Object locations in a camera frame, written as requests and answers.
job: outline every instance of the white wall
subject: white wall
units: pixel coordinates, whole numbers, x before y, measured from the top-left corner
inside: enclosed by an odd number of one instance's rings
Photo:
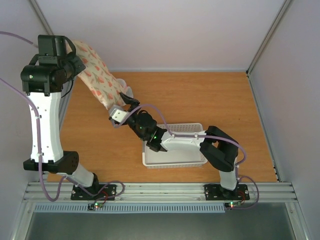
[[[320,228],[320,1],[295,0],[252,73],[284,180],[313,239]]]
[[[245,71],[283,0],[38,0],[111,70]]]
[[[13,32],[37,42],[45,34],[26,0],[1,1],[0,31]],[[21,40],[0,35],[0,78],[22,91],[20,72],[37,49]],[[0,239],[9,239],[28,181],[36,172],[23,169],[31,154],[32,135],[28,105],[0,83]]]

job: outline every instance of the cloth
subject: cloth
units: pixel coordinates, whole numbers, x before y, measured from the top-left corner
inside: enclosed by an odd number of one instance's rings
[[[107,110],[114,104],[125,105],[120,93],[133,98],[131,88],[127,86],[123,79],[116,79],[109,72],[105,62],[92,47],[82,41],[73,40],[72,42],[76,48],[76,55],[81,58],[85,65],[85,70],[77,76]],[[69,45],[67,45],[67,51],[71,52]]]

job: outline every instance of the white basket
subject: white basket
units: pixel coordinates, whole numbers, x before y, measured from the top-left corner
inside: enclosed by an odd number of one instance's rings
[[[164,129],[164,124],[159,124],[158,127]],[[172,132],[196,133],[203,131],[200,123],[180,123],[168,124]],[[148,169],[164,169],[164,168],[186,168],[186,167],[202,167],[207,159],[200,151],[152,151],[146,146],[146,141],[142,144],[142,163]]]

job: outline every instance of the wooden surface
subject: wooden surface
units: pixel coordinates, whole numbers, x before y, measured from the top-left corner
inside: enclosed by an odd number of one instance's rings
[[[169,124],[214,125],[236,139],[248,158],[239,173],[258,182],[276,177],[248,79],[243,72],[114,72],[132,87],[142,104],[154,104]],[[146,109],[162,123],[153,109]],[[80,162],[101,182],[218,182],[210,163],[203,167],[147,169],[142,143],[128,126],[112,127],[108,111],[77,80],[61,130],[62,148],[77,151]],[[49,180],[57,181],[56,175]]]

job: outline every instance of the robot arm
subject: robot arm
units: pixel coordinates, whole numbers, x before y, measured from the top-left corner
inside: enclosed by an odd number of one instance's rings
[[[115,105],[109,110],[109,119],[114,125],[125,120],[123,125],[128,125],[155,152],[200,151],[209,163],[219,170],[221,187],[227,191],[233,191],[236,188],[238,181],[235,162],[238,156],[238,147],[229,142],[213,139],[220,137],[236,142],[233,138],[216,126],[210,126],[206,131],[201,132],[174,132],[172,134],[166,129],[158,127],[157,122],[145,110],[130,114],[139,106],[140,102],[123,93],[120,95],[126,104],[130,104],[130,108],[125,111],[122,107]],[[213,143],[217,141],[218,145],[215,147]]]
[[[67,54],[67,41],[72,52]],[[79,163],[76,151],[63,151],[59,134],[59,103],[63,84],[72,80],[85,69],[81,59],[76,55],[74,44],[65,36],[38,36],[39,54],[36,54],[21,72],[23,91],[37,107],[40,114],[41,133],[37,132],[36,118],[33,109],[32,116],[33,147],[30,159],[23,163],[25,170],[38,171],[38,151],[36,149],[41,137],[42,169],[54,174],[68,176],[86,188],[99,187],[97,175],[87,171]],[[235,161],[238,148],[225,141],[218,140],[215,147],[214,137],[232,140],[230,136],[215,126],[202,132],[176,132],[172,134],[157,126],[157,122],[145,110],[133,112],[140,102],[120,93],[128,111],[114,105],[109,110],[110,120],[119,124],[125,120],[134,133],[153,151],[167,152],[172,150],[200,151],[210,164],[219,170],[220,185],[224,190],[233,191],[238,182],[236,179]]]
[[[67,41],[72,52],[67,54]],[[39,54],[21,72],[23,91],[32,100],[40,114],[41,133],[37,132],[36,116],[31,112],[32,152],[23,163],[25,170],[38,171],[37,142],[41,138],[42,169],[68,176],[84,187],[90,187],[94,174],[79,163],[76,151],[63,151],[59,133],[59,103],[63,84],[85,69],[76,55],[76,48],[65,36],[38,36]]]

